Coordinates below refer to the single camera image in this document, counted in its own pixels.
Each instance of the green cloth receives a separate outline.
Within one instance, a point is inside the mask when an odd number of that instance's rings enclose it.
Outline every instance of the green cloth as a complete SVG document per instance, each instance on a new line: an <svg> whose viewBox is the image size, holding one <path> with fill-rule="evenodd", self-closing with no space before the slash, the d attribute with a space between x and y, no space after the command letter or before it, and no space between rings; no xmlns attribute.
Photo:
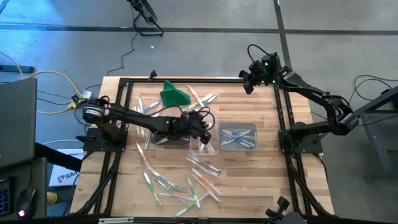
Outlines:
<svg viewBox="0 0 398 224"><path fill-rule="evenodd" d="M160 92L163 105L165 106L182 106L191 103L191 98L188 94L175 88L173 83L164 81L163 91Z"/></svg>

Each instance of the gray floor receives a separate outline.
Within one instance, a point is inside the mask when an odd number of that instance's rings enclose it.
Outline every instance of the gray floor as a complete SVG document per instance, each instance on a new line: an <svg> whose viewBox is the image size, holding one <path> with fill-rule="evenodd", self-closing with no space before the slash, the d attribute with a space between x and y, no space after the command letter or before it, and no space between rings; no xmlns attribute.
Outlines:
<svg viewBox="0 0 398 224"><path fill-rule="evenodd" d="M278 28L272 0L149 0L164 27L183 28ZM286 29L396 30L395 0L280 0ZM64 26L131 27L126 1L10 0L0 14L0 24L52 24ZM129 51L133 32L67 32L0 30L0 50L21 65L37 70L67 73L83 90L100 83L109 69L120 65L120 55ZM258 44L282 55L279 34L166 33L163 38L138 36L136 49L125 57L125 69L111 75L203 75L235 77L247 69L246 47ZM353 78L371 74L395 78L398 69L398 36L288 35L294 70L315 86L349 98ZM253 51L255 57L260 53ZM0 57L0 64L9 62ZM18 80L16 73L0 73L0 82ZM56 75L38 77L39 89L65 96L73 88ZM380 83L367 83L360 92L374 98L385 90ZM39 96L63 102L47 95ZM366 101L355 96L352 107ZM38 108L57 111L63 106L38 102ZM311 103L312 111L324 114ZM83 134L72 111L60 115L37 115L37 142L73 139ZM329 187L337 215L385 222L398 222L398 181L365 184L364 175L377 169L363 128L347 136L328 135L323 141ZM53 145L79 147L79 143ZM51 208L60 215L64 207Z"/></svg>

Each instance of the tripod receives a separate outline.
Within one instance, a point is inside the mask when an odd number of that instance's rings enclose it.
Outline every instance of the tripod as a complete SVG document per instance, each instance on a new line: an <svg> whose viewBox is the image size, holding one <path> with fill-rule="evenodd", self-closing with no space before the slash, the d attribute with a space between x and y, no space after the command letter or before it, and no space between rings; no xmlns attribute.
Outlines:
<svg viewBox="0 0 398 224"><path fill-rule="evenodd" d="M159 34L143 34L142 31L140 29L138 29L137 25L136 25L136 21L137 19L141 16L141 13L138 14L138 16L134 19L132 25L134 26L134 28L139 32L139 34L143 37L154 37L154 36L161 36L163 37L163 29L157 25L157 23L155 22L155 20L152 18L152 16L150 18L148 18L149 22L153 23L158 29L160 29L161 33Z"/></svg>

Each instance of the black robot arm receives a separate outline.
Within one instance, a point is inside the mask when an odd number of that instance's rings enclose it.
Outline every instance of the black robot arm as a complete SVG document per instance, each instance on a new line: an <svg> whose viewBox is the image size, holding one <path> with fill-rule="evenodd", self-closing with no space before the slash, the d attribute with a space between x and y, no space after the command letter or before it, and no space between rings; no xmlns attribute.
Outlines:
<svg viewBox="0 0 398 224"><path fill-rule="evenodd" d="M305 82L300 75L288 67L281 68L277 53L267 54L260 61L253 62L250 73L242 70L239 76L244 79L244 89L251 94L256 85L278 85L281 89L296 92L324 107L327 121L305 124L295 123L285 135L288 146L297 146L305 137L312 134L333 133L346 135L359 123L349 103L342 97L331 95L327 91Z"/></svg>
<svg viewBox="0 0 398 224"><path fill-rule="evenodd" d="M211 138L211 134L206 130L208 124L197 111L183 112L180 117L149 116L100 98L85 103L83 119L87 123L97 125L103 132L103 138L114 143L121 139L123 131L110 123L112 119L147 128L152 133L168 139L194 137L200 138L203 144L208 144Z"/></svg>

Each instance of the wooden tabletop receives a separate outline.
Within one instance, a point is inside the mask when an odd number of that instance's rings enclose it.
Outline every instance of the wooden tabletop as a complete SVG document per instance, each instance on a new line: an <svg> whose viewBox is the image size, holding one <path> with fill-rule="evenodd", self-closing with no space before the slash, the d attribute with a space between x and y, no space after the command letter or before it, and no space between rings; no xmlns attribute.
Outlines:
<svg viewBox="0 0 398 224"><path fill-rule="evenodd" d="M99 95L108 95L111 102L114 102L119 79L120 77L104 77ZM176 83L175 86L190 94L185 84ZM216 203L212 198L206 198L200 211L192 208L183 217L264 218L267 208L277 208L279 196L282 195L291 202L285 159L280 152L277 137L279 120L273 87L256 87L251 95L247 95L242 84L192 83L190 86L199 97L204 97L209 93L219 96L210 104L211 112L219 121L255 123L259 147L251 152L220 151L215 156L202 156L201 159L223 170L218 177L205 175L223 193L220 197L223 203ZM132 88L133 97L130 108L137 105L138 96L142 97L144 106L149 106L159 100L159 92L162 89L163 84L161 83L135 83ZM308 100L296 93L291 93L290 97L295 121L312 123ZM177 111L170 110L168 113L178 116ZM156 205L154 196L142 174L145 166L136 149L136 141L136 127L131 125L126 150L122 153L119 166L112 216L173 217L186 205L174 198L163 197L160 198L163 206ZM192 165L185 159L188 153L189 148L187 147L183 149L164 148L151 144L145 155L152 168L182 186L180 190L176 190L179 194L190 197L188 183L183 175L184 172L192 174L190 171ZM103 152L94 152L83 161L71 212L81 208L97 187L103 157ZM311 154L302 154L302 158L309 189L324 208L333 213L322 164ZM154 183L152 175L150 178L156 192L166 193L164 189ZM197 194L203 195L205 193L203 187L196 180L191 179L191 181ZM107 193L108 186L104 191L101 209L104 209ZM300 191L298 191L298 197L300 207L304 210Z"/></svg>

